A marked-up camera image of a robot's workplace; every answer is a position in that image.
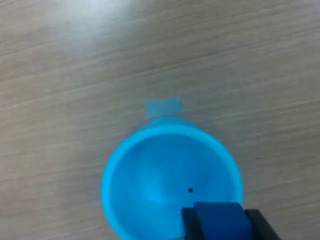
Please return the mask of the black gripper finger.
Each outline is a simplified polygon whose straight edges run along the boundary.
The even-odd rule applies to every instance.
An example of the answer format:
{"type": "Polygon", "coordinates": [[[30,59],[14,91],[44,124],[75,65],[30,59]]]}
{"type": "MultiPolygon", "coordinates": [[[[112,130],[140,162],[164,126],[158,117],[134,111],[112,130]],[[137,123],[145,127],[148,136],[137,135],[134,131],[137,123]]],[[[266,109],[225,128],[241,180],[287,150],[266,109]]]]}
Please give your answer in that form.
{"type": "Polygon", "coordinates": [[[181,209],[185,240],[205,240],[197,212],[193,207],[181,209]]]}
{"type": "Polygon", "coordinates": [[[246,209],[245,213],[251,221],[253,240],[281,240],[258,209],[246,209]]]}

